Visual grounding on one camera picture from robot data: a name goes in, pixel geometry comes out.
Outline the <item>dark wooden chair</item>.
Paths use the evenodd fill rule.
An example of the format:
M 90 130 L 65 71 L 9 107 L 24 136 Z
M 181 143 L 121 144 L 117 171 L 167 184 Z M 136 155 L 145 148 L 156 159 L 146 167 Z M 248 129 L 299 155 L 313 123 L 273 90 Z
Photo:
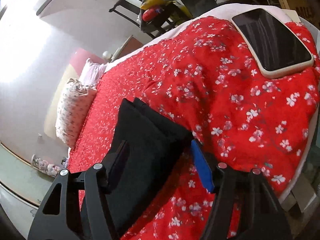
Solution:
M 126 16 L 118 10 L 119 7 L 126 9 L 127 11 L 137 15 L 134 20 L 129 16 Z M 135 26 L 137 26 L 141 32 L 147 34 L 151 38 L 157 38 L 164 33 L 176 28 L 180 24 L 187 22 L 191 18 L 188 18 L 176 5 L 170 3 L 169 5 L 161 6 L 163 11 L 157 17 L 150 22 L 144 22 L 142 20 L 142 14 L 144 12 L 140 7 L 128 2 L 127 0 L 118 0 L 117 3 L 109 10 L 122 18 L 128 20 Z

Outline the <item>black pants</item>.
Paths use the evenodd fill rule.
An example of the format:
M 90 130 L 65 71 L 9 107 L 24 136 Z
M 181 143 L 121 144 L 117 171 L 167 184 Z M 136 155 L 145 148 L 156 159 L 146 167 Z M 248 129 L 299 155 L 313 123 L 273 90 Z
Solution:
M 191 140 L 190 131 L 143 101 L 123 99 L 102 169 L 90 168 L 84 176 L 84 238 L 111 239 L 103 215 L 106 208 L 114 232 L 123 236 L 162 189 Z

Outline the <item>cardboard box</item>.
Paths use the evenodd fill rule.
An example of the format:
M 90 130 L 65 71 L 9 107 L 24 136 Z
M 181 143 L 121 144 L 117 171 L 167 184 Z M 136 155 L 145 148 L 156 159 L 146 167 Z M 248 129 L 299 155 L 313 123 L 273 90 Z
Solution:
M 298 16 L 319 29 L 319 12 L 315 11 L 308 0 L 279 0 L 279 3 L 282 9 L 295 10 Z

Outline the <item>yellow bag on chair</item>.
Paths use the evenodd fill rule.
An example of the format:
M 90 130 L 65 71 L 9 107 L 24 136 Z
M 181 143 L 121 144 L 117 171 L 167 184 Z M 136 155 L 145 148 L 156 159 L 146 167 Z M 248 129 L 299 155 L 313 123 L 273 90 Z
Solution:
M 188 17 L 188 18 L 193 18 L 193 15 L 189 12 L 187 7 L 182 3 L 177 0 L 175 1 L 165 1 L 165 0 L 143 0 L 142 4 L 140 6 L 141 9 L 147 10 L 152 7 L 161 7 L 165 5 L 169 5 L 172 3 L 173 5 L 178 6 L 178 8 Z

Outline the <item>red floral bedspread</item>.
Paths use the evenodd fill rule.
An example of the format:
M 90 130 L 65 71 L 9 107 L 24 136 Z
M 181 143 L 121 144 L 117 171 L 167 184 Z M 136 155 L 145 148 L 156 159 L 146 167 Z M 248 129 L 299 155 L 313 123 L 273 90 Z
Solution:
M 319 56 L 312 35 L 301 23 L 287 27 L 315 61 L 280 79 L 263 77 L 231 22 L 212 16 L 115 62 L 98 83 L 69 169 L 83 171 L 103 159 L 121 101 L 139 98 L 191 131 L 219 161 L 242 171 L 261 169 L 276 196 L 284 198 L 303 164 L 319 104 Z

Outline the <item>sliding wardrobe with flowers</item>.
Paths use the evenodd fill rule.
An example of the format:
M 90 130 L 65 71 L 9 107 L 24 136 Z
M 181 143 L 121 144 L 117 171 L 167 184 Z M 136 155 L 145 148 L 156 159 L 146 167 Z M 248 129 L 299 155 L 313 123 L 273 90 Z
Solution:
M 36 212 L 49 190 L 49 177 L 1 145 L 1 206 L 13 226 L 28 238 Z

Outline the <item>white round lamp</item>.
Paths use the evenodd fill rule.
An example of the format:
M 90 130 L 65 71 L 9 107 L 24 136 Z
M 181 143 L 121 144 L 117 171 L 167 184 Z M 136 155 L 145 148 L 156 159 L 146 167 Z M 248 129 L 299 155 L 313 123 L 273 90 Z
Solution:
M 104 59 L 106 62 L 111 62 L 111 61 L 112 61 L 112 54 L 109 53 L 108 51 L 104 51 L 104 52 L 103 52 L 103 59 Z

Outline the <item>smartphone in beige case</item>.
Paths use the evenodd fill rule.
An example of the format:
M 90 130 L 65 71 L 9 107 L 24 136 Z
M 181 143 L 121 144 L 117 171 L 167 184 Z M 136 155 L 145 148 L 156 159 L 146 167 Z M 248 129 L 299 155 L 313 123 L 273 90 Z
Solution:
M 298 36 L 263 8 L 243 12 L 231 22 L 246 42 L 261 74 L 277 79 L 303 71 L 314 57 Z

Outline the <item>floral white pillow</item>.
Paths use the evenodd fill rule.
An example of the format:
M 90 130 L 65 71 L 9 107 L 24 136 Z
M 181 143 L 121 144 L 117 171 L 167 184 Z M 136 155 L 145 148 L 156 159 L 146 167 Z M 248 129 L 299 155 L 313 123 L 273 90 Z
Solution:
M 85 86 L 77 79 L 69 79 L 57 103 L 56 136 L 74 148 L 88 111 L 97 94 L 93 86 Z

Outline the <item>bedside table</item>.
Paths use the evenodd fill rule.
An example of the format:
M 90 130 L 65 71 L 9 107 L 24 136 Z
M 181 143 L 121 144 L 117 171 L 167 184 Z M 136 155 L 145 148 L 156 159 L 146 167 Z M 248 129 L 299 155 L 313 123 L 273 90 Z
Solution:
M 116 50 L 116 52 L 111 57 L 111 62 L 132 53 L 133 51 L 141 48 L 143 46 L 142 42 L 137 40 L 132 35 Z

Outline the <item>red cushion on chair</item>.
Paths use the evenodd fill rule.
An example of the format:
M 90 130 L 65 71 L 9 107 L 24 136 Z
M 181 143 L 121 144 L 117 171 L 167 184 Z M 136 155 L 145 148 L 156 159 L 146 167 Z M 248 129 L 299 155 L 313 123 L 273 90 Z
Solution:
M 159 14 L 161 14 L 163 11 L 163 8 L 161 7 L 151 7 L 150 9 L 147 9 L 142 14 L 142 20 L 144 22 L 150 22 L 155 17 L 157 17 Z

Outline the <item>pink pillow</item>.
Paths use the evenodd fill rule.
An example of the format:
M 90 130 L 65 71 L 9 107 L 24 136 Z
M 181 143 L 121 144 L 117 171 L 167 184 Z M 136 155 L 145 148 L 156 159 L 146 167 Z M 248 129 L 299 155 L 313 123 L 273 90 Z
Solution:
M 103 76 L 107 64 L 94 63 L 90 58 L 86 60 L 86 63 L 82 69 L 79 81 L 84 86 L 96 86 Z

